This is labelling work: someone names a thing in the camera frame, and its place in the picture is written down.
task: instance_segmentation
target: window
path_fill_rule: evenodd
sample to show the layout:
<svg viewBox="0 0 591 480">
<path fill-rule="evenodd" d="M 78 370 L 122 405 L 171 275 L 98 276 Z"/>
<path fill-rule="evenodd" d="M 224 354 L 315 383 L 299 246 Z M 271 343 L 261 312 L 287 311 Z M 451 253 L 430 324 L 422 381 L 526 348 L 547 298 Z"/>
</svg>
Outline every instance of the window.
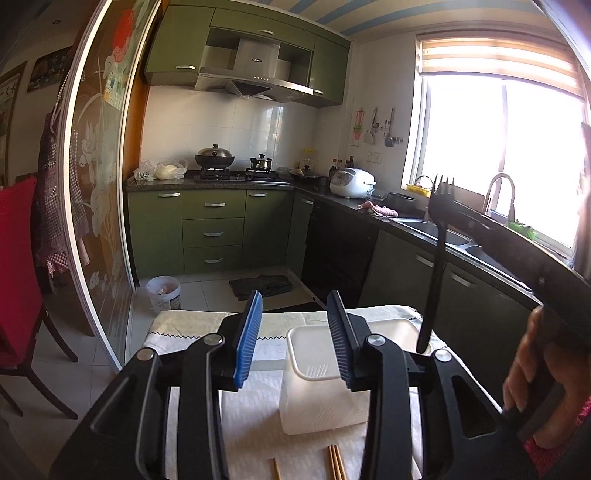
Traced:
<svg viewBox="0 0 591 480">
<path fill-rule="evenodd" d="M 425 51 L 423 47 L 423 73 L 433 66 L 425 60 Z M 506 69 L 503 75 L 472 72 L 470 62 L 457 56 L 448 60 L 468 72 L 429 72 L 423 78 L 424 127 L 415 177 L 449 174 L 459 187 L 485 195 L 493 176 L 504 171 L 515 183 L 516 220 L 569 253 L 579 223 L 585 156 L 585 104 L 574 95 L 580 91 L 576 77 L 556 77 L 558 88 L 548 80 L 550 74 L 539 71 L 534 81 L 533 75 L 516 78 Z M 563 62 L 555 60 L 547 63 Z M 476 65 L 487 72 L 486 66 Z M 562 63 L 557 69 L 569 71 Z M 509 183 L 503 181 L 501 188 L 498 181 L 491 208 L 506 215 L 510 201 Z"/>
</svg>

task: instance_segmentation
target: cabinet handle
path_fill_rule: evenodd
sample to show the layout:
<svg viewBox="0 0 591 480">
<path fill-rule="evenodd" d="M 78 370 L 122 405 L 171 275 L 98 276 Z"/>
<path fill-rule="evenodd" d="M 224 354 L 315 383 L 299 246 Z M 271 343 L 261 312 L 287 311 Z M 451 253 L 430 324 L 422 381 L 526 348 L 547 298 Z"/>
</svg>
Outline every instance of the cabinet handle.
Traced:
<svg viewBox="0 0 591 480">
<path fill-rule="evenodd" d="M 429 268 L 433 268 L 433 262 L 430 262 L 426 258 L 423 258 L 420 255 L 417 255 L 417 260 L 419 260 L 419 262 L 421 262 L 423 265 L 426 265 Z"/>
<path fill-rule="evenodd" d="M 456 275 L 455 273 L 450 273 L 450 276 L 451 276 L 452 280 L 457 281 L 460 285 L 464 285 L 465 287 L 468 287 L 468 288 L 474 288 L 474 286 L 475 286 L 472 282 L 464 280 L 462 277 Z"/>
</svg>

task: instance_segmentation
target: white rice cooker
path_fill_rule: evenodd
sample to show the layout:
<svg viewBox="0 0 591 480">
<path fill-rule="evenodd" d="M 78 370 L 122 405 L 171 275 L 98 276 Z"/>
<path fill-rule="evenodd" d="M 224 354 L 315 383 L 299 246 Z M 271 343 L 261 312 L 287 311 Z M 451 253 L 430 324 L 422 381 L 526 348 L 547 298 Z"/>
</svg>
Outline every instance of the white rice cooker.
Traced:
<svg viewBox="0 0 591 480">
<path fill-rule="evenodd" d="M 347 199 L 367 197 L 374 187 L 374 176 L 359 168 L 338 170 L 330 181 L 330 191 Z"/>
</svg>

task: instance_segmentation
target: black fork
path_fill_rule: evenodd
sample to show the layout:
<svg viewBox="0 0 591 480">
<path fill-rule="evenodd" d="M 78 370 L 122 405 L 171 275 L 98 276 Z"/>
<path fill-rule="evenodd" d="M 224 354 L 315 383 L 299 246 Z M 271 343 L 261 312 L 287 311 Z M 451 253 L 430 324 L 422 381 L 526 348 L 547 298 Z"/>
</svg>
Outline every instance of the black fork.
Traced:
<svg viewBox="0 0 591 480">
<path fill-rule="evenodd" d="M 443 175 L 437 185 L 437 177 L 433 182 L 433 191 L 429 200 L 429 212 L 433 218 L 438 218 L 437 212 L 448 203 L 455 200 L 455 177 L 452 177 L 452 183 L 449 183 L 449 175 L 446 181 L 443 181 Z M 437 250 L 435 252 L 435 262 L 433 265 L 433 274 L 429 285 L 429 294 L 427 304 L 425 305 L 425 314 L 423 316 L 423 325 L 418 334 L 417 352 L 424 353 L 429 345 L 431 332 L 437 316 L 437 307 L 439 306 L 439 297 L 441 295 L 441 284 L 443 283 L 443 274 L 445 273 L 446 260 L 446 235 L 447 222 L 436 220 L 437 225 Z"/>
</svg>

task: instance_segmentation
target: wooden chopsticks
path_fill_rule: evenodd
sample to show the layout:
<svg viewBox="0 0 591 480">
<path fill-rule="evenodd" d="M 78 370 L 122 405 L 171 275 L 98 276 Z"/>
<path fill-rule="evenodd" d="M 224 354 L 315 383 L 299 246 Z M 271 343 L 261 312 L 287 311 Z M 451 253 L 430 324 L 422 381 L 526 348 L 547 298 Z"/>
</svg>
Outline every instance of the wooden chopsticks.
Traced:
<svg viewBox="0 0 591 480">
<path fill-rule="evenodd" d="M 331 480 L 348 480 L 338 445 L 329 445 L 329 465 Z"/>
<path fill-rule="evenodd" d="M 277 459 L 273 458 L 273 477 L 275 480 L 283 480 L 281 473 L 279 472 L 279 465 L 277 465 Z"/>
</svg>

